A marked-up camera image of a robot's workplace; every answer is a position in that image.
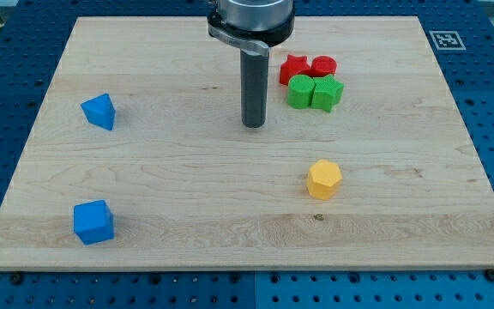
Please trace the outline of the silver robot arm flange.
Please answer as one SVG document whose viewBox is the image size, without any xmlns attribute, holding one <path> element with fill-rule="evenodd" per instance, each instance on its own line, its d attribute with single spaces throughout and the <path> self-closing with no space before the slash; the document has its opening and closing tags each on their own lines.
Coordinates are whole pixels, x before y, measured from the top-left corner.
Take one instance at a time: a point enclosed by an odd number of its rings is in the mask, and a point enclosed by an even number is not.
<svg viewBox="0 0 494 309">
<path fill-rule="evenodd" d="M 270 49 L 292 34 L 293 0 L 216 0 L 208 15 L 208 34 L 250 56 L 268 57 Z"/>
</svg>

